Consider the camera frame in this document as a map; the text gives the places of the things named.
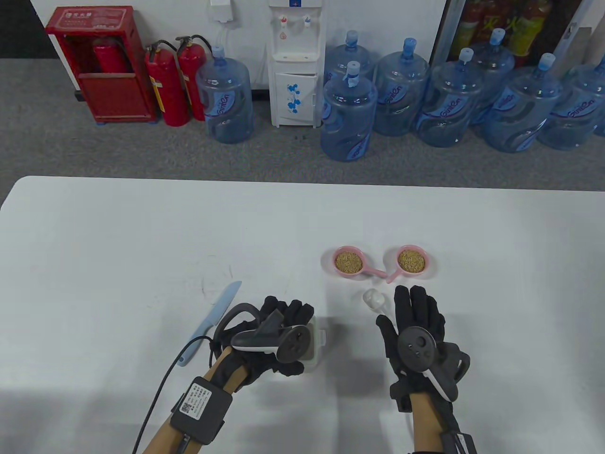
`water bottle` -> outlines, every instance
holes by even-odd
[[[321,149],[337,161],[361,158],[370,144],[378,92],[360,77],[360,66],[349,62],[344,78],[334,77],[324,87]]]
[[[574,150],[597,128],[605,107],[605,58],[594,65],[579,65],[563,80],[563,93],[538,140],[557,150]]]
[[[605,118],[601,118],[599,124],[595,128],[595,134],[597,136],[605,137]]]
[[[416,40],[406,38],[404,51],[382,58],[376,67],[378,106],[374,130],[384,136],[410,131],[428,81],[428,63],[414,54]]]
[[[483,74],[470,64],[473,50],[465,47],[457,62],[436,66],[420,109],[418,136],[432,146],[455,145],[464,135],[483,87]]]
[[[483,90],[471,116],[471,125],[483,123],[487,112],[500,97],[506,77],[515,68],[515,57],[501,45],[505,34],[504,29],[495,28],[489,42],[472,46],[473,63],[483,73]]]
[[[324,85],[333,77],[342,79],[347,74],[347,64],[351,61],[359,62],[359,74],[372,80],[374,65],[370,59],[370,52],[365,47],[357,45],[359,35],[355,30],[347,32],[345,44],[335,47],[325,56]]]
[[[248,68],[225,58],[222,46],[212,46],[212,56],[214,59],[204,63],[195,75],[206,130],[219,142],[242,142],[254,131]]]
[[[536,68],[513,71],[483,123],[483,138],[495,149],[528,149],[561,96],[561,83],[548,70],[555,56],[545,53]]]

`glove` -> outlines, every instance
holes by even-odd
[[[284,301],[278,301],[275,297],[266,297],[263,307],[260,309],[261,323],[275,310],[279,310],[284,315],[283,326],[293,326],[298,324],[306,325],[313,317],[314,309],[309,304],[302,304],[299,300],[293,300],[291,304]],[[259,326],[257,321],[243,321],[233,328],[226,329],[219,335],[221,348],[225,349],[231,345],[231,339],[237,333],[256,329]],[[304,366],[300,361],[293,363],[280,363],[274,353],[266,354],[262,352],[242,352],[233,350],[225,358],[219,369],[217,369],[211,380],[218,386],[224,386],[227,380],[240,366],[245,366],[248,371],[248,378],[242,383],[242,386],[253,383],[266,370],[272,369],[273,372],[279,372],[287,377],[291,375],[300,375],[304,371]]]
[[[424,287],[413,286],[410,291],[407,287],[398,285],[395,289],[395,319],[399,332],[409,326],[420,326],[434,337],[437,344],[443,342],[445,336],[445,319],[437,309],[435,298],[427,296]],[[397,351],[397,336],[393,324],[384,315],[376,318],[376,325],[380,328],[384,339],[386,356],[391,363],[393,372],[399,379],[391,385],[391,399],[397,402],[400,412],[412,411],[410,394],[428,392],[433,398],[441,398],[428,378],[419,372],[409,370],[399,357]]]

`red fire extinguisher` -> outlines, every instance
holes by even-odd
[[[204,116],[204,105],[201,103],[200,93],[197,90],[195,75],[197,74],[197,70],[206,63],[206,52],[201,45],[193,42],[194,38],[201,39],[208,46],[208,49],[212,50],[210,43],[203,36],[179,36],[177,37],[177,41],[180,41],[181,45],[178,48],[177,56],[178,66],[181,68],[181,74],[185,81],[185,88],[189,96],[193,117],[202,122],[206,120],[206,117]]]
[[[168,126],[183,126],[189,121],[187,99],[181,86],[177,61],[172,52],[161,49],[160,44],[166,44],[176,53],[177,49],[163,39],[147,48],[145,66],[153,84],[153,90]]]
[[[93,41],[93,51],[104,73],[132,72],[124,47],[117,39],[95,39]]]

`black glove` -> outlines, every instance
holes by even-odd
[[[263,307],[260,309],[261,323],[275,310],[279,310],[284,315],[283,326],[293,326],[298,324],[306,325],[313,317],[314,309],[309,304],[302,304],[299,300],[293,300],[291,304],[284,301],[278,301],[275,297],[266,297]],[[231,339],[237,333],[256,329],[259,322],[243,321],[233,328],[224,330],[219,335],[221,350],[231,345]],[[240,366],[245,366],[248,370],[248,378],[242,386],[254,382],[266,370],[272,369],[274,372],[279,372],[287,377],[291,375],[300,375],[304,371],[304,366],[300,361],[293,363],[280,363],[275,354],[266,354],[261,352],[242,352],[233,350],[227,358],[225,358],[221,367],[217,369],[211,382],[222,387],[231,376],[231,374]]]
[[[395,289],[395,320],[399,332],[409,326],[420,326],[426,329],[439,344],[445,336],[445,319],[437,309],[435,298],[427,296],[424,287],[413,286],[410,291],[407,287],[398,285]],[[380,328],[384,339],[384,349],[391,363],[393,371],[399,381],[391,385],[391,398],[397,402],[400,412],[412,411],[410,394],[428,392],[439,396],[428,378],[419,372],[413,372],[405,367],[397,352],[397,332],[393,324],[384,315],[376,318],[376,325]]]

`fire extinguisher hose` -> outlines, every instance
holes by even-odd
[[[201,39],[208,48],[208,52],[212,55],[212,46],[210,42],[202,35],[191,35],[191,36],[177,36],[176,41],[180,41],[181,45],[178,47],[177,55],[181,55],[181,52],[189,45],[193,38]]]
[[[166,44],[172,50],[177,52],[177,48],[170,44],[168,41],[166,41],[165,39],[159,39],[147,48],[147,50],[149,51],[149,63],[153,63],[155,59],[155,53],[157,52],[157,48],[160,46],[160,44]]]

